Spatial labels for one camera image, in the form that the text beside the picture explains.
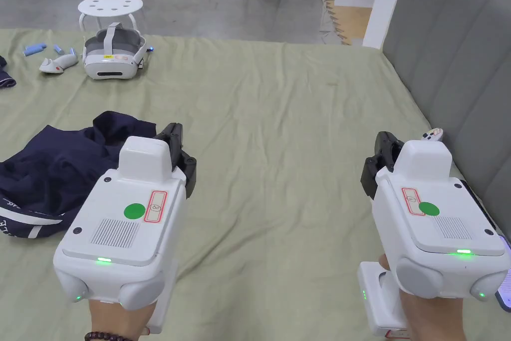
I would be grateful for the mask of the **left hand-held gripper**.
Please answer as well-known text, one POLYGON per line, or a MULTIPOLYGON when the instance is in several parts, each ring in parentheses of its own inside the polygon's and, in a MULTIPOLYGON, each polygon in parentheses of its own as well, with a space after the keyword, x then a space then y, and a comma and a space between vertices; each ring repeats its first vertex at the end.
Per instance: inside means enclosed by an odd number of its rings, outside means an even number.
POLYGON ((53 266, 72 302, 98 300, 139 310, 163 330, 176 282, 175 257, 197 161, 182 148, 183 126, 169 123, 153 138, 129 137, 119 165, 103 174, 60 241, 53 266))

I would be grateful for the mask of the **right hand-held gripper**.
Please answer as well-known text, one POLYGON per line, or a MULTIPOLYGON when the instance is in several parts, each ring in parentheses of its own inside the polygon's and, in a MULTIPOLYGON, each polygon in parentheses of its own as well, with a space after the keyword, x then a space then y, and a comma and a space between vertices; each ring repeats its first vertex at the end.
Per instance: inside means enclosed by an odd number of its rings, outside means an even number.
POLYGON ((440 141, 403 142, 378 132, 360 183, 372 201, 389 270, 362 262, 358 280, 375 335, 406 335, 399 292, 485 302, 505 280, 510 256, 475 198, 450 176, 440 141))

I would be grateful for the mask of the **person's left hand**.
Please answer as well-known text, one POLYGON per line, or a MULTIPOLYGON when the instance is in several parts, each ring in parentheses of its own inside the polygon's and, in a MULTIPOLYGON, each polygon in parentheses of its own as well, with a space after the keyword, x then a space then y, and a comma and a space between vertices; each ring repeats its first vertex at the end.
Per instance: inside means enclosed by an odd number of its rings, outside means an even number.
POLYGON ((110 333, 137 341, 148 334, 147 324, 155 310, 156 302, 139 310, 128 311, 121 304, 89 300, 91 331, 110 333))

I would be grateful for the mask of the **person's right hand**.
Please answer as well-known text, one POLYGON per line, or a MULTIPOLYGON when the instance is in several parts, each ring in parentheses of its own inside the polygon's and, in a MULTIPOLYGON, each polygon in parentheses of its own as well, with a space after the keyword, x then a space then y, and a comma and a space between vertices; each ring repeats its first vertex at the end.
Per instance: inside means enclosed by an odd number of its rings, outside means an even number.
POLYGON ((399 292, 412 341, 465 341, 463 300, 424 299, 399 292))

